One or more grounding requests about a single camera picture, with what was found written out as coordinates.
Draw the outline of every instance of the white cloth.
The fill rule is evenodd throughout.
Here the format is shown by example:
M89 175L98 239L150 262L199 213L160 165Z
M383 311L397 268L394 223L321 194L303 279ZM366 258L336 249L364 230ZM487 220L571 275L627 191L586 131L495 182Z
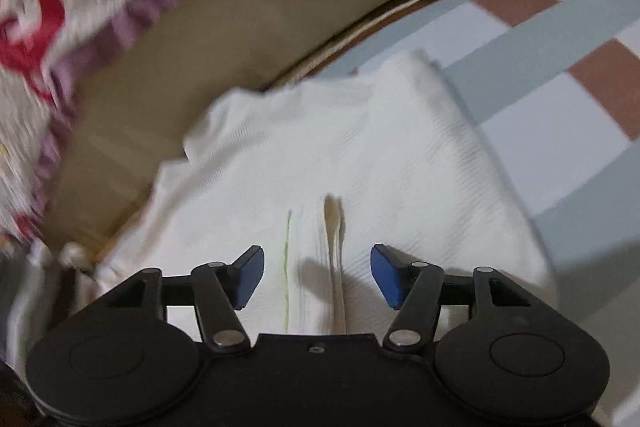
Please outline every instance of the white cloth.
M26 381L25 363L31 347L44 335L60 289L60 264L37 239L31 246L20 291L7 318L6 363Z
M233 90L184 148L187 160L162 166L139 229L102 267L103 281L144 266L186 274L256 244L266 270L241 314L253 338L344 325L380 336L394 312L369 252L385 243L449 273L494 266L555 302L526 218L421 52L343 80ZM184 312L170 311L170 321L198 337Z

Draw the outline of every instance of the screw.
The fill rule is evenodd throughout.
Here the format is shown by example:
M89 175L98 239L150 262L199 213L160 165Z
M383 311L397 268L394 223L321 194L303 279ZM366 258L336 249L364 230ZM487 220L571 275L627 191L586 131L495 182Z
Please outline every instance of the screw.
M389 335L389 340L396 346L415 346L420 338L420 333L414 330L396 330Z
M223 330L213 335L213 341L220 347L237 346L242 344L244 339L244 333L238 330Z

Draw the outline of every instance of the green thread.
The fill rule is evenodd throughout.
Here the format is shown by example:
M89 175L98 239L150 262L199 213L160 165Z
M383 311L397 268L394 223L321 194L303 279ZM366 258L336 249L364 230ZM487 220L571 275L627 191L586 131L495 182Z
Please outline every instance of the green thread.
M287 235L284 239L284 331L289 333L289 225L291 224L291 210L287 216Z

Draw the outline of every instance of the folded white towel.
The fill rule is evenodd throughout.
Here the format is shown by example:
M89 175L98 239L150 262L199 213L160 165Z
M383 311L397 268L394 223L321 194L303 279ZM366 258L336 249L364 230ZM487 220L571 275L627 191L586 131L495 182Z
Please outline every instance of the folded white towel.
M233 90L185 152L187 160L162 166L139 229L102 274L143 266L184 274L261 245L266 271L241 314L254 338L345 328L382 335L394 312L370 274L374 243L450 273L494 266L555 302L526 218L420 52L372 74L267 94ZM184 320L170 313L197 337Z

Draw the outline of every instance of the blue gripper pad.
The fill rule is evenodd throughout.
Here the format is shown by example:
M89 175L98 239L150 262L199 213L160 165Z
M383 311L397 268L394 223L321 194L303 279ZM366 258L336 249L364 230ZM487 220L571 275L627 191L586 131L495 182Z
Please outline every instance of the blue gripper pad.
M411 290L408 265L401 263L385 245L371 249L371 274L389 307L399 310Z
M239 270L236 298L231 305L235 310L241 310L247 305L260 279L262 279L262 274L264 273L264 250L261 247L251 247L238 257L231 266Z

